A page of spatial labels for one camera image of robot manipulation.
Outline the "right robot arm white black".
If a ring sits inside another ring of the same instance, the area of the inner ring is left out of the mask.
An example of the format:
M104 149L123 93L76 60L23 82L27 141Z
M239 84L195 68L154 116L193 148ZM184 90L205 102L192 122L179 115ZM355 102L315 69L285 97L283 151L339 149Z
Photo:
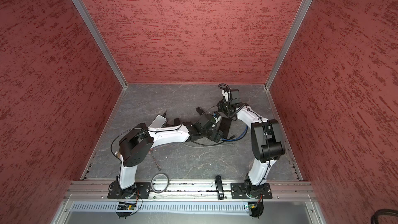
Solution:
M262 117L247 103L243 103L239 90L232 90L226 84L219 84L218 87L222 90L218 111L231 120L242 121L250 129L255 160L247 173L245 192L251 197L261 195L266 191L265 184L272 166L286 152L280 125L277 120Z

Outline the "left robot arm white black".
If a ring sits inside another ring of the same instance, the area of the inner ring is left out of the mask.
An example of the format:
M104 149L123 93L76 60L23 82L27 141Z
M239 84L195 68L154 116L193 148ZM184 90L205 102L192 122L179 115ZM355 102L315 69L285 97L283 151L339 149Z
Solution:
M118 184L122 190L135 185L138 165L144 161L147 153L158 146L171 143L185 143L201 138L220 140L222 131L217 129L221 116L217 113L204 114L195 123L181 123L164 127L166 118L158 115L150 126L140 123L119 141L121 161Z

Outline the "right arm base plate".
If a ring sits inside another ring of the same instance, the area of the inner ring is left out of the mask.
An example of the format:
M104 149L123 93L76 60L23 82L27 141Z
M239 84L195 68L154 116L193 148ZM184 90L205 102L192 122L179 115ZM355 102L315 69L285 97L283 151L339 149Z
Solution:
M232 199L269 200L273 198L270 184L260 186L252 185L250 181L244 183L231 183Z

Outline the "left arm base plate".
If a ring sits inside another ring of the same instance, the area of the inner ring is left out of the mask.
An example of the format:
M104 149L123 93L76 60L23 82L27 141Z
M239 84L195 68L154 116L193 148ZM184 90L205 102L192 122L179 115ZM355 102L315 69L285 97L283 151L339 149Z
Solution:
M126 189L121 189L117 181L108 187L108 199L148 199L150 193L149 183L137 183Z

